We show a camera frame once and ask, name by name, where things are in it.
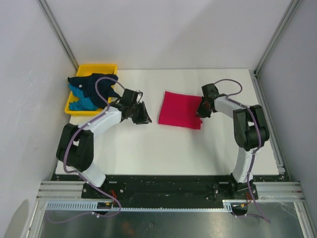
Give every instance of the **red cloth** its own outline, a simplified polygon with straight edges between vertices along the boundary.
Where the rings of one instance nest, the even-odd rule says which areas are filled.
[[[200,130],[203,121],[196,115],[201,97],[166,92],[158,123]]]

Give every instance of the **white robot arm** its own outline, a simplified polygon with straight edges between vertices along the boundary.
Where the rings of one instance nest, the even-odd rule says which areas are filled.
[[[219,94],[216,86],[211,83],[202,87],[203,97],[197,109],[197,115],[201,118],[210,117],[211,113],[224,113],[233,119],[234,138],[239,146],[238,158],[235,169],[233,170],[232,182],[236,190],[247,188],[247,175],[252,161],[252,155],[258,153],[258,134],[252,122],[248,110],[235,101],[228,99],[227,95]],[[269,131],[264,117],[262,107],[254,105],[249,107],[256,119],[257,126],[261,135],[261,146],[269,139]],[[249,180],[252,180],[252,171],[249,174]]]
[[[144,102],[141,102],[140,93],[125,89],[119,102],[111,103],[108,111],[100,112],[83,128],[73,141],[67,155],[66,164],[73,167],[81,176],[96,187],[101,187],[106,179],[105,174],[94,163],[94,140],[113,125],[124,119],[132,118],[135,124],[148,124],[151,119]],[[67,124],[62,132],[56,157],[64,161],[66,148],[80,125]]]

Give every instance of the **yellow tray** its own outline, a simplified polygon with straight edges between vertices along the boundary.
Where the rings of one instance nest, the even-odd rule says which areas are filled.
[[[79,66],[76,76],[90,76],[92,73],[103,73],[103,74],[117,74],[117,65],[115,64],[82,64]],[[75,97],[72,92],[70,92],[65,113],[72,116],[88,116],[92,117],[100,113],[103,109],[98,108],[96,111],[71,111],[69,109],[69,103],[77,102],[79,98]]]

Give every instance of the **orange wire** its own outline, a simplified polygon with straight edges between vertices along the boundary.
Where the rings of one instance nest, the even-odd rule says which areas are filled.
[[[251,196],[248,194],[248,192],[246,192],[246,196],[247,196],[247,200],[248,200],[248,204],[250,204],[252,202],[252,198]]]
[[[114,196],[114,198],[117,198],[117,196],[115,195],[113,189],[111,189],[112,195]]]

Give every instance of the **white wall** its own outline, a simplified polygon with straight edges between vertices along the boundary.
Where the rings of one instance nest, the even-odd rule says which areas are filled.
[[[48,0],[79,64],[254,69],[290,0]]]
[[[317,224],[317,1],[304,0],[260,73],[285,163]]]
[[[52,169],[75,70],[35,0],[2,1],[0,15],[0,237],[17,238]]]

